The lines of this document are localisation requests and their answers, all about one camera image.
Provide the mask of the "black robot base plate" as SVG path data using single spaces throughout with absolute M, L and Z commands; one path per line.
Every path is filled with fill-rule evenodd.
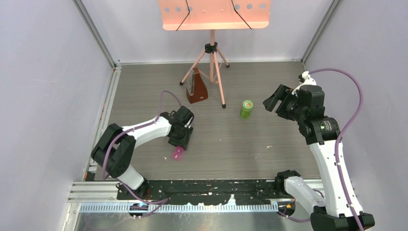
M 165 200 L 166 205 L 267 205 L 271 200 L 292 202 L 293 198 L 279 192 L 274 180 L 146 180 L 132 190 L 118 183 L 118 200 L 135 200 L 135 196 L 153 202 Z

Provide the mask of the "green pill bottle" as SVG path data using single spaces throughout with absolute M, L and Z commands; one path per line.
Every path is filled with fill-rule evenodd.
M 254 103 L 251 100 L 245 100 L 242 103 L 242 108 L 240 111 L 240 117 L 242 119 L 248 119 L 251 115 Z

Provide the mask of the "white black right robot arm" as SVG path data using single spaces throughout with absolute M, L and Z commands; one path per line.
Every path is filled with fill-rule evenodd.
M 354 194 L 344 164 L 340 128 L 325 115 L 324 91 L 320 86 L 302 85 L 294 90 L 279 85 L 263 101 L 267 111 L 295 121 L 318 165 L 324 194 L 308 186 L 297 171 L 286 170 L 275 177 L 274 191 L 293 197 L 308 213 L 315 231 L 364 231 L 375 225 L 374 216 L 364 212 Z

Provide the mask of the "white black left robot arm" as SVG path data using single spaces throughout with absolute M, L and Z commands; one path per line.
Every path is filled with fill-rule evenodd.
M 169 144 L 186 150 L 193 132 L 193 120 L 194 114 L 182 107 L 133 126 L 110 124 L 91 151 L 91 158 L 103 172 L 122 183 L 123 191 L 142 199 L 147 195 L 148 181 L 130 163 L 134 149 L 154 139 L 168 137 Z

